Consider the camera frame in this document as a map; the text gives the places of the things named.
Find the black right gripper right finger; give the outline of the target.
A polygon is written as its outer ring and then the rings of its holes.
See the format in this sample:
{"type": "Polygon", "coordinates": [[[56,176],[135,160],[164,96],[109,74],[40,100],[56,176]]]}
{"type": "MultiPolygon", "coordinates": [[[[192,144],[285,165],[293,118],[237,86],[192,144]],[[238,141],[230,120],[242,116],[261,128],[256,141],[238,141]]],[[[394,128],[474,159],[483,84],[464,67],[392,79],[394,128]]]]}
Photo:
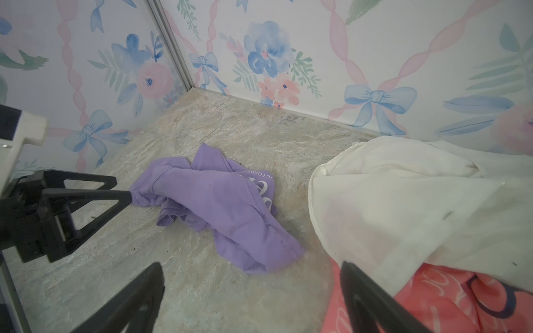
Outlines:
{"type": "Polygon", "coordinates": [[[340,284],[354,332],[431,333],[355,264],[341,265],[340,284]]]}

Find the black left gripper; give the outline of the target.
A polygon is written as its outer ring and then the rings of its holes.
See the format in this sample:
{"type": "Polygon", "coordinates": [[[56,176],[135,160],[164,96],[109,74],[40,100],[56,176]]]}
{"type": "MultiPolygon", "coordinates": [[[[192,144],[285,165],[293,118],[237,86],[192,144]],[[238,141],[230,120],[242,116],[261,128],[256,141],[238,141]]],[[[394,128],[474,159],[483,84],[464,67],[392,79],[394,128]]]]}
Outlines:
{"type": "Polygon", "coordinates": [[[16,178],[1,197],[1,250],[23,262],[57,262],[73,254],[132,202],[116,178],[41,170],[16,178]]]}

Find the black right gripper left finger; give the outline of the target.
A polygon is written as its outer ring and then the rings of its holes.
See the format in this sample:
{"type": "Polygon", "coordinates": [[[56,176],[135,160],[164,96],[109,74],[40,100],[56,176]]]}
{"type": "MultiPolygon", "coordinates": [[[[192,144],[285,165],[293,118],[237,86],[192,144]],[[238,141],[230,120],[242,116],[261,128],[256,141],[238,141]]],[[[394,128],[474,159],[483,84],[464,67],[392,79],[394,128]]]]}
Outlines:
{"type": "Polygon", "coordinates": [[[154,262],[75,332],[152,332],[165,293],[162,265],[154,262]]]}

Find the purple cloth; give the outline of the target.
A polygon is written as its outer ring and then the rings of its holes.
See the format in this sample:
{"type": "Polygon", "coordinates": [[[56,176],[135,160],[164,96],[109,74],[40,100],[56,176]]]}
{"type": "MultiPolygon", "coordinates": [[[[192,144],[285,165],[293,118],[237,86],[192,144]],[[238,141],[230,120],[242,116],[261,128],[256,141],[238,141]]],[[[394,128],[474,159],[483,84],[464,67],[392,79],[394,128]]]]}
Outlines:
{"type": "Polygon", "coordinates": [[[198,233],[212,230],[218,254],[248,274],[284,269],[304,249],[276,220],[274,177],[249,170],[201,144],[193,161],[153,161],[132,184],[133,205],[158,206],[158,226],[176,219],[198,233]]]}

